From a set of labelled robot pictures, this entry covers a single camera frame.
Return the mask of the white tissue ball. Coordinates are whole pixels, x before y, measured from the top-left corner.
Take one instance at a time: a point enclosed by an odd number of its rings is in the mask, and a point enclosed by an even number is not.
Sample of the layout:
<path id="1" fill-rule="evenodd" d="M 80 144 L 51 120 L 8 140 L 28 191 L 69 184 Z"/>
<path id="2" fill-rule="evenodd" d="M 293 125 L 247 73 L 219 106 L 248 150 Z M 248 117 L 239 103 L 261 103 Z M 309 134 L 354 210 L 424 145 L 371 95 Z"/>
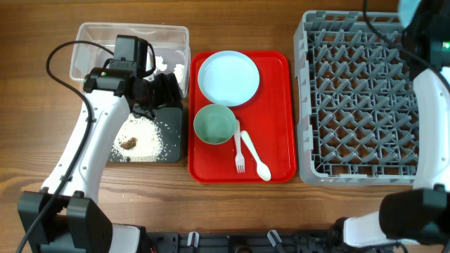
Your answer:
<path id="1" fill-rule="evenodd" d="M 154 74 L 164 73 L 167 70 L 167 64 L 161 56 L 155 57 L 155 71 Z"/>

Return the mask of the white tissue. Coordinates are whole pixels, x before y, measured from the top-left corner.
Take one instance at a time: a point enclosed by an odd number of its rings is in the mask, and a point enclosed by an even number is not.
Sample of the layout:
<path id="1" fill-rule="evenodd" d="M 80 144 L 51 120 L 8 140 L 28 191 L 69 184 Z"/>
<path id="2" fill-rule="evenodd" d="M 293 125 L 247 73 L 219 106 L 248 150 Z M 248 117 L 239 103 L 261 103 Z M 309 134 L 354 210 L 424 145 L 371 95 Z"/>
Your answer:
<path id="1" fill-rule="evenodd" d="M 183 79 L 184 79 L 184 70 L 185 70 L 185 66 L 182 64 L 176 64 L 175 68 L 174 68 L 174 74 L 176 77 L 176 80 L 178 81 L 178 83 L 182 83 Z"/>

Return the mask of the brown food scrap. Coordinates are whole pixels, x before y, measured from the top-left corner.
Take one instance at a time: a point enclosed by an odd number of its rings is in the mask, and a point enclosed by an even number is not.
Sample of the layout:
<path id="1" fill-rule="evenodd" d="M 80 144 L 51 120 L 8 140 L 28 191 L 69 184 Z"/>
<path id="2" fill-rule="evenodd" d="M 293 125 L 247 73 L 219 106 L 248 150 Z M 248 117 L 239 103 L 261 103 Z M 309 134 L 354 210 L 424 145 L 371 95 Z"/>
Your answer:
<path id="1" fill-rule="evenodd" d="M 132 137 L 129 140 L 123 142 L 120 144 L 120 147 L 125 149 L 125 150 L 130 150 L 132 148 L 134 148 L 136 146 L 137 143 L 137 139 Z"/>

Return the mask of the white rice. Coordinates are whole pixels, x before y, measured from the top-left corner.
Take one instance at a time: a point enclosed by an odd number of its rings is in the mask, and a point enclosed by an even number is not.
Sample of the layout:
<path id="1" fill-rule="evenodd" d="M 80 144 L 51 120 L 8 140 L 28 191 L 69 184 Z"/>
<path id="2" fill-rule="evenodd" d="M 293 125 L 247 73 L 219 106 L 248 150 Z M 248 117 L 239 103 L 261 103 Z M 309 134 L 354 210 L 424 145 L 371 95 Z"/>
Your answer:
<path id="1" fill-rule="evenodd" d="M 121 143 L 132 137 L 137 139 L 134 148 L 125 150 L 120 147 Z M 157 124 L 130 114 L 114 140 L 111 155 L 119 162 L 156 162 L 162 151 L 161 130 Z"/>

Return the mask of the green bowl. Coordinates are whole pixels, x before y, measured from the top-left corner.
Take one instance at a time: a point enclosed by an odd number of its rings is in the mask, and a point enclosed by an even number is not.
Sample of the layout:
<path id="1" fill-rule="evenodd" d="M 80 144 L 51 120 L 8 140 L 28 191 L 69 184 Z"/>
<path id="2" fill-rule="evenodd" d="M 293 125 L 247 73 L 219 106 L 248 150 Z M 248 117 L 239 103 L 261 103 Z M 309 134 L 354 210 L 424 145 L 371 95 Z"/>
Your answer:
<path id="1" fill-rule="evenodd" d="M 220 145 L 233 137 L 236 131 L 236 116 L 224 105 L 209 104 L 195 115 L 193 129 L 204 143 Z"/>

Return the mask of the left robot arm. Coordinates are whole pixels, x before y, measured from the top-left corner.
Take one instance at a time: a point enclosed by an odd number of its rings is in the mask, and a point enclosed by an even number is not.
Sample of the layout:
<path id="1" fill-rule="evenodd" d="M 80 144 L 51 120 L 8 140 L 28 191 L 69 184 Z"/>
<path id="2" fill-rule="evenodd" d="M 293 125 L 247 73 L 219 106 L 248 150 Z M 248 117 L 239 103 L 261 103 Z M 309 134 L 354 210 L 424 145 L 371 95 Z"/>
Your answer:
<path id="1" fill-rule="evenodd" d="M 153 46 L 118 35 L 110 57 L 84 78 L 76 94 L 79 118 L 65 150 L 37 192 L 25 191 L 18 213 L 25 235 L 19 250 L 33 252 L 153 252 L 144 226 L 110 221 L 98 192 L 114 140 L 134 114 L 154 120 L 165 108 L 180 108 L 175 74 L 156 74 Z"/>

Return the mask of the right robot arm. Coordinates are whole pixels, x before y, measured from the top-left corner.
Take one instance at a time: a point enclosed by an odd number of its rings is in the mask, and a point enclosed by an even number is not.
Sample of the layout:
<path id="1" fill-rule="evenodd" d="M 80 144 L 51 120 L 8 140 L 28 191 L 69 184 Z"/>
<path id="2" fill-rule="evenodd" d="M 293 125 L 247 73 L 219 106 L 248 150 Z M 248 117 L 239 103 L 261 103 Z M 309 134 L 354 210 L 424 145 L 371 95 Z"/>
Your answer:
<path id="1" fill-rule="evenodd" d="M 419 111 L 419 156 L 412 190 L 386 195 L 378 211 L 342 217 L 328 232 L 329 251 L 407 244 L 449 251 L 449 0 L 400 1 L 402 44 Z"/>

